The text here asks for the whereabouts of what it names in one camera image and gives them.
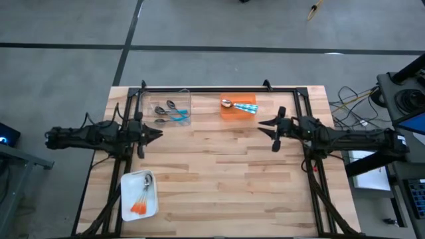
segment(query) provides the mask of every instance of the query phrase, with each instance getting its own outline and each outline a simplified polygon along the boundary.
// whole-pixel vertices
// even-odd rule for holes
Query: wooden table
[[[307,88],[314,117],[333,125],[324,86]],[[116,102],[124,111],[127,90],[111,89],[105,120]],[[258,121],[275,117],[279,106],[287,107],[287,117],[295,116],[293,95],[256,93],[255,121],[222,120],[219,98],[192,93],[192,124],[163,129],[164,136],[147,146],[145,159],[134,154],[131,171],[155,174],[159,212],[124,222],[122,236],[317,236],[307,175],[300,168],[301,144],[282,138],[281,150],[274,153],[270,138],[256,129]],[[105,157],[96,152],[94,163]],[[106,161],[90,173],[77,232],[87,229],[104,207],[113,166],[113,160]],[[360,231],[343,162],[329,157],[324,166],[332,203]],[[321,212],[329,231],[323,205]]]

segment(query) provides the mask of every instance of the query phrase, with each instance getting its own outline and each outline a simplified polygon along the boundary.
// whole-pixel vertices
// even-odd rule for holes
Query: white tray
[[[140,197],[143,188],[146,174],[152,176],[152,183],[147,189],[147,208],[146,214],[140,215],[132,212],[131,208]],[[134,173],[127,173],[121,177],[121,202],[122,220],[129,222],[132,220],[147,218],[155,215],[158,212],[158,196],[157,196],[157,182],[152,171],[142,170]]]

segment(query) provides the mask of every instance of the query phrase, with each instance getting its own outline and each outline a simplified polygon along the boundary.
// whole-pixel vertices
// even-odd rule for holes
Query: concrete floor
[[[136,3],[3,0],[0,42],[124,44]],[[307,23],[314,3],[145,0],[132,44],[425,50],[420,0],[327,0]],[[8,102],[0,104],[0,121],[22,132],[20,149],[56,161],[53,170],[36,169],[31,176],[11,238],[70,234],[92,151],[51,151],[43,135],[52,126],[78,127],[85,112],[102,118],[120,56],[120,50],[0,48],[0,100]],[[269,79],[273,85],[325,85],[333,101],[342,86],[366,90],[375,85],[377,74],[397,71],[415,58],[132,50],[120,86],[139,86],[142,79],[150,86],[259,85]],[[356,112],[373,114],[368,104]],[[388,119],[385,110],[379,114]],[[411,226],[382,223],[394,217],[389,199],[353,194],[364,233],[414,238]]]

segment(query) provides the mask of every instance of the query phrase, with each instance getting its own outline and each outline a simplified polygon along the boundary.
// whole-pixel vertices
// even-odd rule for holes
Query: clear plastic container
[[[178,92],[141,95],[139,111],[143,112],[142,122],[149,127],[179,127],[191,124],[191,92],[183,89]]]

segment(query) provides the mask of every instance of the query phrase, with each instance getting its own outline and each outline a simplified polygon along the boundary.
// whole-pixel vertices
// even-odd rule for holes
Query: orange tray
[[[232,103],[257,104],[254,93],[222,93],[220,95],[220,105],[222,100],[230,100]],[[254,114],[238,110],[234,107],[220,107],[221,118],[225,120],[253,120]]]

